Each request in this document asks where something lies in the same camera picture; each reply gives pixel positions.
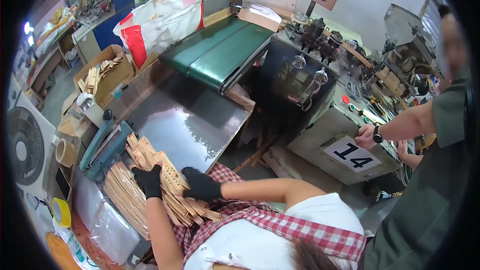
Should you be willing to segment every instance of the white fan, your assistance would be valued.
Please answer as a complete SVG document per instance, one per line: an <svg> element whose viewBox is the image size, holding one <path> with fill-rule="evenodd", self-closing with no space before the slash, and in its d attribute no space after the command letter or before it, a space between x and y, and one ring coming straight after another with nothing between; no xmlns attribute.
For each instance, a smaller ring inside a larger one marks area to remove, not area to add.
<svg viewBox="0 0 480 270"><path fill-rule="evenodd" d="M13 177L24 192L44 200L47 198L45 167L56 128L27 99L13 75L8 97L7 126Z"/></svg>

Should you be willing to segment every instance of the yellow tape roll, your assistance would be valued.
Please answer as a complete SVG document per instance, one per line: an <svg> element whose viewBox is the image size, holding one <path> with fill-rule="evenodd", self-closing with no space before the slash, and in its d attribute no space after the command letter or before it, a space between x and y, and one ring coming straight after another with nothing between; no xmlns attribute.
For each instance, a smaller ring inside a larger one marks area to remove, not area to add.
<svg viewBox="0 0 480 270"><path fill-rule="evenodd" d="M72 225L72 216L70 215L67 201L55 197L52 200L52 207L55 222L61 227L70 227Z"/></svg>

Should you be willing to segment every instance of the wristwatch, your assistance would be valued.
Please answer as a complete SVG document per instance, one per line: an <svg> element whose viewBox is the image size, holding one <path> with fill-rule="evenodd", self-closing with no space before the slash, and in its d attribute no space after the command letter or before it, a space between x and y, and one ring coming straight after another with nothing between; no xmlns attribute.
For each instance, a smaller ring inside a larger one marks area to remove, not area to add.
<svg viewBox="0 0 480 270"><path fill-rule="evenodd" d="M373 141L377 144L380 144L384 141L384 138L378 133L378 128L380 126L375 126L375 129L373 130Z"/></svg>

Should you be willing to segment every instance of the red checkered apron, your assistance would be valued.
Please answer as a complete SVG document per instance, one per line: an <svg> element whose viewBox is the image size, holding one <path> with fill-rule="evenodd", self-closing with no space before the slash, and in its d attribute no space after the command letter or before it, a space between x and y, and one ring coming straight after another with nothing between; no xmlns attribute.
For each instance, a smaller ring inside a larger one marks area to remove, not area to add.
<svg viewBox="0 0 480 270"><path fill-rule="evenodd" d="M243 181L235 172L219 163L213 166L209 176L222 183ZM190 255L214 232L238 219L246 219L289 240L304 238L320 246L327 255L351 261L358 262L365 247L366 238L359 233L275 213L266 202L219 199L214 200L209 208L223 214L219 222L206 220L197 230L193 227L173 227L185 254L182 269Z"/></svg>

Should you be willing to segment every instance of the packing tape roll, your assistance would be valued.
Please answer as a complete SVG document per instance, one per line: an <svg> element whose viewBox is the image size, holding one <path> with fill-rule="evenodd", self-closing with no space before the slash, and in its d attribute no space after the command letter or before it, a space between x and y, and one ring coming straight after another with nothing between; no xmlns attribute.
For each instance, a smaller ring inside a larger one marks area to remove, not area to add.
<svg viewBox="0 0 480 270"><path fill-rule="evenodd" d="M70 227L72 225L72 216L67 201L60 198L53 198L53 217L55 222L61 227Z"/></svg>

